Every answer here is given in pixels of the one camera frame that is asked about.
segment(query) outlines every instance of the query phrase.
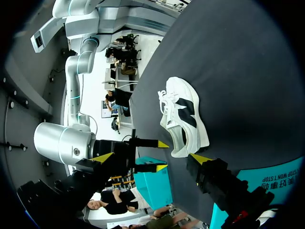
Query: teal box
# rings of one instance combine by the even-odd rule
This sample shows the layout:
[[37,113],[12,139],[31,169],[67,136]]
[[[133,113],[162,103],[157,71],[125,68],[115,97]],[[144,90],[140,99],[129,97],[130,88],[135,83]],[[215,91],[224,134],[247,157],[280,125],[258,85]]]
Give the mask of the teal box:
[[[148,156],[136,159],[137,165],[153,163],[166,164],[164,161]],[[156,173],[147,172],[134,174],[134,180],[138,191],[153,210],[162,208],[173,202],[167,167]]]

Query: green pants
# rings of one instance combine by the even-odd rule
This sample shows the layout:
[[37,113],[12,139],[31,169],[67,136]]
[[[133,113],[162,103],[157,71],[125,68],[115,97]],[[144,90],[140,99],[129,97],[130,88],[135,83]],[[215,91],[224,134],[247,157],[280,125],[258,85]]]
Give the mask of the green pants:
[[146,223],[148,229],[180,229],[178,225],[173,226],[173,218],[170,215],[164,216],[161,219],[152,219]]

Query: black table surface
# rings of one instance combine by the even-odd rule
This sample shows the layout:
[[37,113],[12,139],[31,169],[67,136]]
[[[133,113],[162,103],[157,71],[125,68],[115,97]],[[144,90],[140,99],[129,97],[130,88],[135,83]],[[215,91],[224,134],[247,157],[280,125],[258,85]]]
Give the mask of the black table surface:
[[278,24],[252,0],[193,0],[168,31],[131,97],[138,137],[169,149],[140,148],[140,156],[168,163],[174,203],[209,223],[213,201],[201,194],[173,158],[170,134],[160,126],[158,91],[169,77],[190,83],[210,140],[209,158],[229,169],[278,165],[302,154],[304,82],[295,53]]

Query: white sneaker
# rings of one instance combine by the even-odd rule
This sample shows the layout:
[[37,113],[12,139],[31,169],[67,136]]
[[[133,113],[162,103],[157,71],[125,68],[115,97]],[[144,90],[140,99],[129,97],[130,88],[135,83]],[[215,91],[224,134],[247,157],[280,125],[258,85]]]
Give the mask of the white sneaker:
[[[186,151],[185,144],[183,142],[183,136],[182,136],[182,128],[179,125],[175,125],[172,127],[167,128],[167,101],[166,101],[166,91],[160,91],[158,92],[159,99],[160,99],[160,110],[163,113],[160,125],[167,130],[172,139],[173,139],[173,151],[171,153],[172,157],[185,157],[188,153]],[[162,109],[162,103],[165,104],[164,111]]]
[[199,116],[199,97],[192,86],[181,78],[169,78],[163,101],[166,101],[166,128],[179,125],[185,131],[186,154],[181,153],[179,157],[186,157],[189,153],[196,153],[200,147],[209,146],[207,132]]

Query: metal cylinder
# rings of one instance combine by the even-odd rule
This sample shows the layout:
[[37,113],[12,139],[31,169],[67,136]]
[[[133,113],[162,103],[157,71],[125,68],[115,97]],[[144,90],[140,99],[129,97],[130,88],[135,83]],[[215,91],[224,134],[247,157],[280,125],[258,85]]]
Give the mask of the metal cylinder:
[[53,123],[41,123],[34,133],[36,150],[43,156],[67,165],[91,158],[95,135]]

